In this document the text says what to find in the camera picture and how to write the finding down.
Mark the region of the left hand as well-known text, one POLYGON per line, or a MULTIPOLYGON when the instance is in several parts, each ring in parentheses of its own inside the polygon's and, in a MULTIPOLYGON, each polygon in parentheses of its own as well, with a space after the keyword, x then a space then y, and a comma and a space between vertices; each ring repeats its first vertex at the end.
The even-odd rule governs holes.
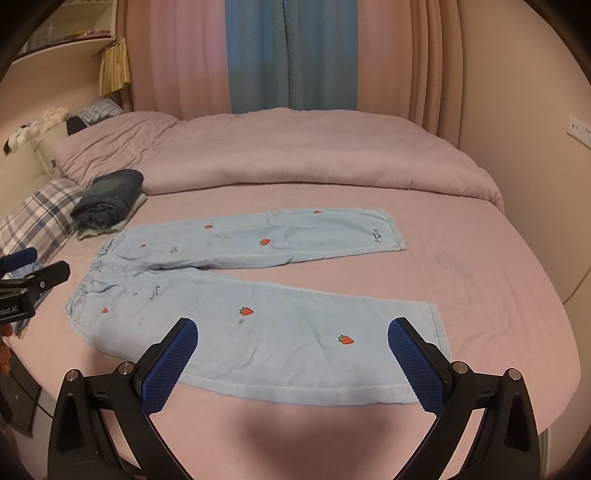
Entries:
POLYGON ((13 334, 13 328, 10 324, 1 325, 0 337, 0 369, 1 373, 6 375, 10 371, 10 349, 4 342, 5 338, 9 338, 13 334))

